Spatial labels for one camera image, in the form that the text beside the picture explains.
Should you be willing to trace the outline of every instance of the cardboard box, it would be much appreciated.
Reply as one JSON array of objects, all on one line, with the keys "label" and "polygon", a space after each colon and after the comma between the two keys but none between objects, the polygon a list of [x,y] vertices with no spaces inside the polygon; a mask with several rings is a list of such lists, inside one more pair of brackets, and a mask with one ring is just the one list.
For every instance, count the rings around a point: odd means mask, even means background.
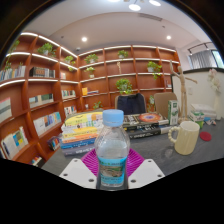
[{"label": "cardboard box", "polygon": [[168,101],[168,120],[170,125],[178,124],[178,102],[177,100]]}]

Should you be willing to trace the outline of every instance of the desk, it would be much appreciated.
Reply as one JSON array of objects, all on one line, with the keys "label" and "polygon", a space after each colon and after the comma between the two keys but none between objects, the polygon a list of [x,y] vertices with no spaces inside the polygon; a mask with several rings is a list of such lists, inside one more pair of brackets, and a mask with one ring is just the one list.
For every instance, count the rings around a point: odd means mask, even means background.
[{"label": "desk", "polygon": [[[212,135],[209,142],[198,137],[194,151],[190,155],[178,154],[168,139],[167,134],[131,140],[131,148],[145,159],[153,159],[165,176],[190,165],[224,158],[224,119],[217,125],[204,124],[200,132],[207,131]],[[43,170],[59,176],[73,158],[80,159],[85,153],[65,157],[58,149],[44,164]]]}]

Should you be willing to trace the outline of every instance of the bookshelf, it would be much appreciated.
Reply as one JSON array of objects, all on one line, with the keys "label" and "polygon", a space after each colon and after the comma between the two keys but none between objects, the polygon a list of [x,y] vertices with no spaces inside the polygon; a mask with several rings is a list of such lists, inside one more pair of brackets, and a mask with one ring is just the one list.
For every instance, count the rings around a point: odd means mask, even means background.
[{"label": "bookshelf", "polygon": [[[13,157],[13,161],[28,164],[34,157],[42,157],[46,162],[55,151],[51,150],[47,140],[61,133],[61,125],[65,121],[65,107],[75,106],[77,112],[93,110],[94,103],[101,101],[103,109],[115,107],[115,98],[120,93],[115,83],[121,78],[127,78],[132,83],[133,93],[141,93],[148,101],[150,95],[158,92],[171,92],[169,60],[172,60],[174,71],[178,72],[180,65],[176,51],[158,46],[123,45],[105,47],[75,55],[69,49],[60,46],[54,41],[35,33],[22,33],[18,40],[20,44],[10,57],[12,69],[20,63],[26,66],[24,77],[16,77],[0,81],[0,101],[7,97],[11,100],[12,116],[0,123],[0,141],[8,134],[23,126],[28,139],[28,145],[22,148]],[[56,50],[56,57],[40,55],[37,51],[44,43],[51,43]],[[128,57],[120,59],[119,50],[128,52]],[[87,64],[84,60],[89,54],[96,54],[98,60]],[[73,65],[65,62],[67,56],[73,56]],[[162,65],[161,77],[153,79],[152,73],[147,71],[148,61]],[[117,63],[120,62],[121,74]],[[55,70],[55,77],[31,77],[29,71],[33,67]],[[85,72],[88,67],[95,69],[94,78]],[[83,95],[82,88],[89,91],[98,90],[98,93]],[[75,91],[75,96],[62,96],[62,90]],[[53,102],[35,107],[30,107],[29,98],[53,94]],[[34,126],[34,120],[59,112],[61,122],[55,124],[43,134],[39,135]]]}]

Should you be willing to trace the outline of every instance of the pink coaster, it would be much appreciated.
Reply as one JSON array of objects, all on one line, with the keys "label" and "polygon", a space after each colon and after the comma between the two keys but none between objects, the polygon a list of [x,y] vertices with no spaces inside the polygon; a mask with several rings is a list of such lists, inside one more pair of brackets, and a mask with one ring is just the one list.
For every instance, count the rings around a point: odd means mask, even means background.
[{"label": "pink coaster", "polygon": [[212,139],[212,136],[208,132],[205,132],[205,131],[200,133],[200,137],[204,141],[210,141]]}]

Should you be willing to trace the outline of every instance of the plastic bottle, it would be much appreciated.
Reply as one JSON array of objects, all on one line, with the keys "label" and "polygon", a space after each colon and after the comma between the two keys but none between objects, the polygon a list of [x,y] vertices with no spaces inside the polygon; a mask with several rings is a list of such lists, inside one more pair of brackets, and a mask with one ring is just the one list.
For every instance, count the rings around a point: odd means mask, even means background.
[{"label": "plastic bottle", "polygon": [[116,189],[124,184],[125,165],[130,150],[130,139],[122,127],[122,110],[103,111],[103,129],[95,140],[99,161],[99,180],[105,190]]}]

